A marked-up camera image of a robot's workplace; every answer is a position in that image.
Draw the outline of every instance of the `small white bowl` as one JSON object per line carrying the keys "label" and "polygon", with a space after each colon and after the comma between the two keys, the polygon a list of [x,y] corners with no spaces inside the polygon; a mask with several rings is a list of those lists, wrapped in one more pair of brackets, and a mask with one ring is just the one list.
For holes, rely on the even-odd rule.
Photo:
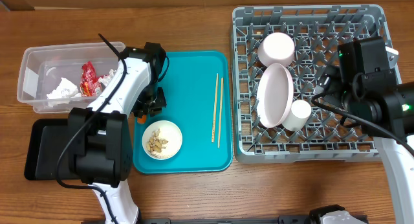
{"label": "small white bowl", "polygon": [[[160,135],[158,138],[165,139],[168,141],[167,144],[165,144],[166,148],[162,149],[169,150],[170,154],[166,158],[158,158],[151,154],[149,150],[147,150],[146,144],[149,141],[149,138],[152,137],[153,131],[160,130]],[[150,126],[145,129],[144,134],[142,135],[142,147],[144,151],[153,159],[156,160],[166,160],[174,155],[177,154],[177,152],[180,150],[182,145],[182,133],[180,128],[175,125],[174,123],[167,121],[167,120],[159,120],[157,122],[152,123]]]}
{"label": "small white bowl", "polygon": [[288,67],[294,59],[294,53],[295,44],[293,39],[281,32],[268,35],[257,50],[260,62],[267,67],[273,63]]}

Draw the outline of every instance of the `white plate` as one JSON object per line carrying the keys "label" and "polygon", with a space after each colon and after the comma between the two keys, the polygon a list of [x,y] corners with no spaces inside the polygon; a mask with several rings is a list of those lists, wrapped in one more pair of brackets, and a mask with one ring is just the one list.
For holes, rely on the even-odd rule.
{"label": "white plate", "polygon": [[273,63],[264,71],[257,88],[257,115],[266,128],[280,125],[289,114],[293,101],[293,80],[289,71]]}
{"label": "white plate", "polygon": [[[147,150],[146,144],[149,141],[149,138],[152,137],[153,131],[160,130],[160,135],[158,136],[160,139],[168,140],[168,143],[165,144],[166,148],[162,149],[169,150],[170,154],[169,157],[166,157],[164,159],[155,157],[151,154],[150,151]],[[178,126],[176,126],[174,123],[167,121],[167,120],[160,120],[157,122],[152,123],[150,126],[145,129],[144,134],[142,135],[142,147],[144,151],[153,159],[157,160],[165,160],[173,157],[177,154],[177,152],[180,150],[182,145],[182,133]]]}

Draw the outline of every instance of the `plastic bin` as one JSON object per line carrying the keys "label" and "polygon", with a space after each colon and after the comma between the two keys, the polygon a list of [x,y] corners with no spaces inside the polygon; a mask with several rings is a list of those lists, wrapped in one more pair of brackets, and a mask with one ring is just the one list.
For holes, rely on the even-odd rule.
{"label": "plastic bin", "polygon": [[[118,51],[125,48],[122,42],[112,44]],[[97,76],[108,74],[111,69],[118,67],[118,58],[105,43],[28,48],[21,62],[17,100],[32,105],[36,113],[63,113],[69,112],[74,107],[87,107],[96,97],[47,99],[46,95],[57,88],[61,78],[79,85],[82,65],[88,61],[94,65]],[[52,107],[48,105],[49,102],[55,101],[69,101],[69,103]]]}
{"label": "plastic bin", "polygon": [[[294,100],[308,102],[325,67],[338,65],[338,44],[382,36],[392,47],[385,13],[378,5],[236,8],[231,37],[236,159],[243,163],[379,161],[371,137],[360,128],[345,129],[339,125],[340,116],[318,107],[312,107],[300,131],[259,124],[256,92],[265,67],[257,58],[257,48],[273,32],[284,32],[294,40],[294,61],[287,69],[294,80]],[[401,82],[397,65],[395,70]]]}

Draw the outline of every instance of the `black tray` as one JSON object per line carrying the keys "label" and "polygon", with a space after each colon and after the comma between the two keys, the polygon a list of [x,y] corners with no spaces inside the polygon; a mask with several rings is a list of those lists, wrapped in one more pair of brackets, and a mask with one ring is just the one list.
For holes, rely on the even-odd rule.
{"label": "black tray", "polygon": [[[55,179],[56,163],[68,140],[66,118],[37,120],[33,124],[30,136],[25,178],[28,180]],[[78,179],[77,175],[69,172],[67,154],[62,159],[60,177]]]}

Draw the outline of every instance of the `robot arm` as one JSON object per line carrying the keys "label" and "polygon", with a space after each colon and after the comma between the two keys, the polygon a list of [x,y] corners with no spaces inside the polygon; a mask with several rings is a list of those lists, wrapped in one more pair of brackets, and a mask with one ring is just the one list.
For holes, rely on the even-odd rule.
{"label": "robot arm", "polygon": [[[372,123],[363,125],[362,131],[374,137],[375,148],[384,163],[396,223],[414,223],[414,110],[411,108],[414,82],[397,84],[394,66],[398,52],[385,47],[381,37],[339,45],[338,52],[340,67],[329,67],[318,80],[317,92],[323,91],[327,94],[326,102],[346,110],[344,118],[353,116]],[[385,138],[391,135],[385,135],[379,127],[400,142],[406,139],[409,146]],[[324,221],[337,223],[334,218]]]}
{"label": "robot arm", "polygon": [[[414,135],[407,142],[414,146]],[[395,223],[414,223],[414,157],[393,139],[375,137],[374,144],[386,169]]]}
{"label": "robot arm", "polygon": [[[103,208],[106,224],[135,224],[139,209],[134,204],[126,180],[132,163],[132,144],[127,118],[131,112],[136,117],[160,113],[166,107],[164,92],[158,87],[166,53],[159,44],[146,43],[143,49],[127,47],[120,53],[127,73],[124,80],[89,128],[69,148],[69,169],[83,183],[101,188],[107,197],[111,215],[99,191],[94,190]],[[103,93],[87,109],[74,108],[68,117],[69,131],[75,132],[95,113],[114,91],[124,73],[124,64]]]}
{"label": "robot arm", "polygon": [[[138,58],[126,58],[125,62],[127,65],[127,75],[114,97],[112,97],[111,101],[101,111],[103,113],[119,111],[128,116],[132,112],[132,108],[139,94],[151,82],[151,68],[149,63]],[[94,102],[89,104],[88,107],[91,107],[92,111],[96,111],[102,105],[104,100],[109,96],[109,93],[111,93],[120,81],[123,72],[124,65],[119,61],[118,70],[116,70],[111,82],[103,90],[103,93]]]}

